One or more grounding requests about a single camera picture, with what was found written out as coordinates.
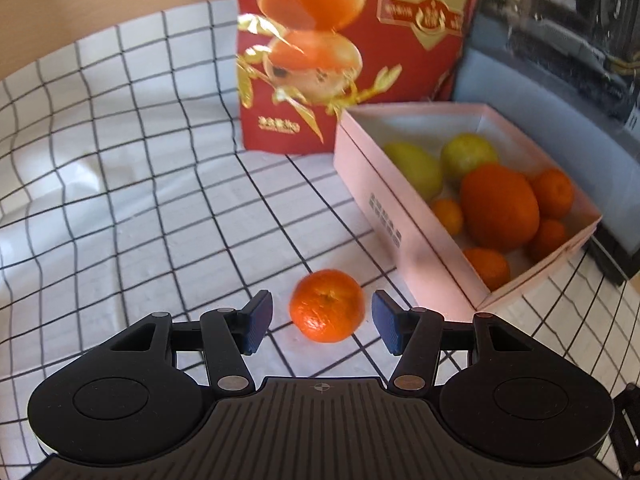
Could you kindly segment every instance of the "box of fruit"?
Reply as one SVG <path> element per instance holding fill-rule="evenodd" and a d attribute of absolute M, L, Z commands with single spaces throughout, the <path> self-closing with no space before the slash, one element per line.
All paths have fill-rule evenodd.
<path fill-rule="evenodd" d="M 486 105 L 350 108 L 334 164 L 418 304 L 449 320 L 546 278 L 600 221 L 558 165 Z"/>

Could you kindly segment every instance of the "pink box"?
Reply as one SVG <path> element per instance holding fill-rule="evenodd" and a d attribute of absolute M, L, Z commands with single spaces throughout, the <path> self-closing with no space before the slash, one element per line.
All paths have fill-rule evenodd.
<path fill-rule="evenodd" d="M 410 103 L 363 105 L 343 113 L 334 165 L 341 179 L 392 254 L 418 304 L 448 320 L 470 321 L 480 310 L 495 312 L 546 278 L 588 240 L 600 213 L 575 186 L 574 206 L 563 220 L 570 240 L 531 265 L 523 250 L 507 254 L 513 279 L 490 292 L 464 257 L 466 235 L 454 240 L 402 176 L 381 146 L 408 140 L 439 158 L 442 146 L 462 132 L 477 132 L 496 148 L 502 164 L 537 174 L 556 163 L 523 132 L 486 105 Z M 445 184 L 441 197 L 455 196 Z"/>

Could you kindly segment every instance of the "yellow-green fruit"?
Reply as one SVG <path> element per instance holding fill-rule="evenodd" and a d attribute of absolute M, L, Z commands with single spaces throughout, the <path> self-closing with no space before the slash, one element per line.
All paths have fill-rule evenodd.
<path fill-rule="evenodd" d="M 459 134 L 440 152 L 442 171 L 447 180 L 459 184 L 467 173 L 490 162 L 500 162 L 491 143 L 478 134 Z"/>
<path fill-rule="evenodd" d="M 383 151 L 418 194 L 428 202 L 442 191 L 438 160 L 410 142 L 390 142 Z"/>

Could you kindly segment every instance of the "ribbed black surface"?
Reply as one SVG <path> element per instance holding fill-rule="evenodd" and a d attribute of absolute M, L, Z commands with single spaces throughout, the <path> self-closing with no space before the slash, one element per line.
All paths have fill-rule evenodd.
<path fill-rule="evenodd" d="M 585 478 L 615 476 L 592 459 L 523 468 L 478 456 L 442 429 L 425 402 L 389 395 L 376 379 L 277 378 L 268 379 L 253 396 L 219 402 L 194 438 L 155 460 L 93 468 L 53 458 L 31 476 L 33 480 Z"/>

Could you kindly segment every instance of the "white grid tablecloth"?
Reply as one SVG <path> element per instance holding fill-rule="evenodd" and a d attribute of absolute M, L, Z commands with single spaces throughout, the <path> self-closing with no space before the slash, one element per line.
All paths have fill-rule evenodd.
<path fill-rule="evenodd" d="M 326 267 L 368 300 L 379 288 L 403 306 L 414 298 L 330 155 L 243 149 L 236 16 L 234 0 L 153 14 L 0 82 L 1 479 L 44 458 L 26 418 L 34 387 L 151 312 L 197 320 L 266 288 L 273 322 L 246 358 L 257 384 L 393 371 L 370 312 L 331 345 L 290 322 L 296 282 Z M 639 308 L 631 286 L 611 285 L 581 253 L 499 313 L 615 395 L 640 376 Z M 178 357 L 206 384 L 200 354 Z M 443 352 L 437 382 L 465 365 Z M 599 457 L 617 469 L 608 440 Z"/>

